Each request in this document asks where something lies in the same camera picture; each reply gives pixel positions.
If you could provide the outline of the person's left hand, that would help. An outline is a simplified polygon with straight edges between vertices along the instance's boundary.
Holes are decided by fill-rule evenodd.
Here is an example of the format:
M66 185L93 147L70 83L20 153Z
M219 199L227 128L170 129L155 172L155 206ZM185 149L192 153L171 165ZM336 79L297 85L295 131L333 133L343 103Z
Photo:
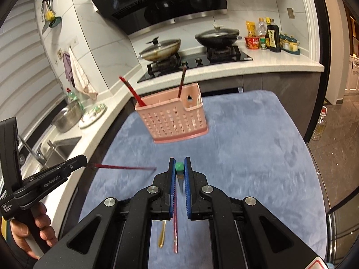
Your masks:
M55 230L51 226L51 219L46 213L47 208L39 202L28 214L19 215L10 221L10 229L16 245L36 260L58 242Z

